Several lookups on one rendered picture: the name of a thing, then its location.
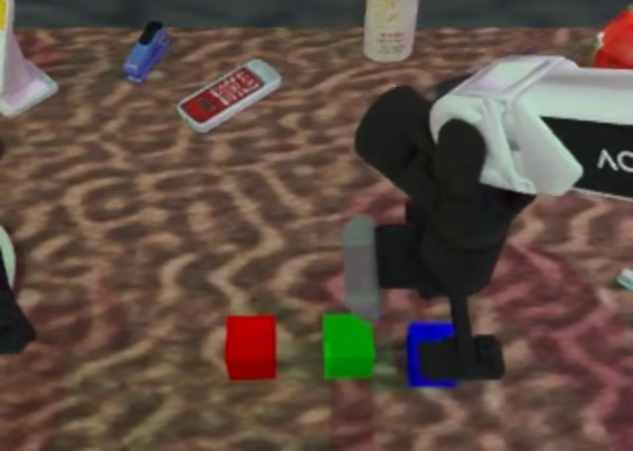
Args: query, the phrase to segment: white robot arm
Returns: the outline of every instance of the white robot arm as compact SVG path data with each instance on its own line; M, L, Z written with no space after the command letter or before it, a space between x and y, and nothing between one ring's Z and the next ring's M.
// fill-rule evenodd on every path
M503 57L434 103L435 141L455 119L486 141L483 184L633 200L633 70L581 68L560 56Z

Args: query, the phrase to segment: wooden table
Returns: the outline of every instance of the wooden table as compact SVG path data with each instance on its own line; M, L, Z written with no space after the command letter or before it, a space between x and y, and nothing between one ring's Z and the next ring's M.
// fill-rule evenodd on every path
M600 292L630 319L630 300L604 286L630 251L622 204L543 201L516 226L478 299L477 327L505 343L502 385L419 394L397 387L390 364L373 386L326 384L319 368L319 316L340 307L341 223L401 207L350 147L369 101L530 47L580 57L592 31L421 32L415 56L393 65L363 58L360 30L170 33L172 50L141 86L121 71L136 31L22 33L43 44L35 59L60 92L0 121L0 222L26 259L20 301L41 334L0 362L0 449L245 451L249 439L289 451L618 449L610 439L626 431L580 413L590 398L570 385L575 359L529 312L551 307L574 324L573 305L586 305L610 317ZM283 88L193 134L177 101L252 57L278 67ZM516 291L525 308L511 307ZM446 314L402 295L389 304L381 327L393 340L408 320ZM229 385L224 318L256 313L278 316L280 378ZM597 333L611 337L605 320ZM586 392L600 383L574 377Z

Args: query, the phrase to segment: white cylinder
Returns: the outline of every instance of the white cylinder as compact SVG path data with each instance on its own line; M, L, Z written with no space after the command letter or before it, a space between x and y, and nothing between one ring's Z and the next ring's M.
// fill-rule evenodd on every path
M367 0L365 56L377 62L399 62L413 52L419 0Z

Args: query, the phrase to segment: white bottle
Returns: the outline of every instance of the white bottle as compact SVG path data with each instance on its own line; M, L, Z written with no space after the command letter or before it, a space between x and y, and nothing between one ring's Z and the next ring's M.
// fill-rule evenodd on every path
M377 62L399 62L413 52L419 0L367 0L365 56Z

